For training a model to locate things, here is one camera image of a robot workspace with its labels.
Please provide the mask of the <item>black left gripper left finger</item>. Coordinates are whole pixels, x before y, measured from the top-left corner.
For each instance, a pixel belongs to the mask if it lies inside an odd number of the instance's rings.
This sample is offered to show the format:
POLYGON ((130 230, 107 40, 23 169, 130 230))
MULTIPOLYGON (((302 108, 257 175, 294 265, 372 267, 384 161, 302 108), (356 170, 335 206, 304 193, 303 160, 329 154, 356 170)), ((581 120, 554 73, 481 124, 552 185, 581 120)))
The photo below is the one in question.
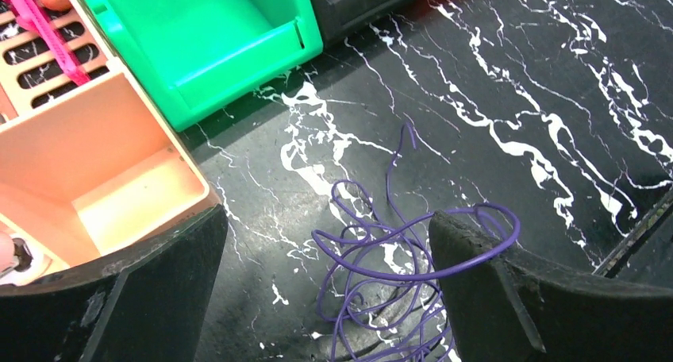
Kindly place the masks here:
POLYGON ((227 232, 216 205, 86 264, 2 286, 2 360, 193 360, 227 232))

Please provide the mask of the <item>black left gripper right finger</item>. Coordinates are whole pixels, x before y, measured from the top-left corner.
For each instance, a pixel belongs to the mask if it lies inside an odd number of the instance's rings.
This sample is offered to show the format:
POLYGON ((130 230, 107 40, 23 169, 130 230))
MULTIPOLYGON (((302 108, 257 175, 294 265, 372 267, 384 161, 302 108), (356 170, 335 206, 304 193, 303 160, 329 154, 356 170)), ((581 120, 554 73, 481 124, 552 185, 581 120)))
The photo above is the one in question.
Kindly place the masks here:
POLYGON ((463 361, 669 361, 672 291, 508 248, 439 281, 463 361))

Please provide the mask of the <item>beige plastic file organizer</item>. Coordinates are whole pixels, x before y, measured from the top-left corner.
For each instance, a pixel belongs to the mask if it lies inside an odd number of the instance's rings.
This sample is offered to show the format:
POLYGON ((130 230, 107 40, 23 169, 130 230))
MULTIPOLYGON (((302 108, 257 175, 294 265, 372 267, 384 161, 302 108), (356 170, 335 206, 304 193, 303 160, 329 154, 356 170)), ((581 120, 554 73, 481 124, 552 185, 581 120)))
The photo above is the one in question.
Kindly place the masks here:
MULTIPOLYGON (((71 81, 47 45, 1 61, 1 234, 24 239, 33 255, 3 286, 91 262, 219 202, 83 1, 70 2, 65 11, 41 5, 89 82, 71 81)), ((6 4, 2 23, 17 23, 6 4)), ((2 53, 43 40, 21 28, 2 53)))

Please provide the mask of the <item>green storage bin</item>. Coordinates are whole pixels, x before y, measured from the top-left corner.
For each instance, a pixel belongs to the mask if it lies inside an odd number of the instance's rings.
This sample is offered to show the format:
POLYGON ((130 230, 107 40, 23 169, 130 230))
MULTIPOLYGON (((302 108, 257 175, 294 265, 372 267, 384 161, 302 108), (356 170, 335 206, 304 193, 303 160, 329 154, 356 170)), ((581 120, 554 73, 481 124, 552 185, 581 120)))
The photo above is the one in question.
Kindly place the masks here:
POLYGON ((321 53, 310 0, 82 0, 182 131, 321 53))

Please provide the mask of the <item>black storage bin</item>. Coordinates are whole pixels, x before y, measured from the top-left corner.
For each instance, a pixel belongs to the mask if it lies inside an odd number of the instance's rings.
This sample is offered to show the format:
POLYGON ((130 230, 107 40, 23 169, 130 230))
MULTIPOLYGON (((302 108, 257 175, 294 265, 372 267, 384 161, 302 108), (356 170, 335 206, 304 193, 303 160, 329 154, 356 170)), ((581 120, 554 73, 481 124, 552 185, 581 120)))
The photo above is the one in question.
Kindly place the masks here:
POLYGON ((310 0, 327 48, 412 0, 310 0))

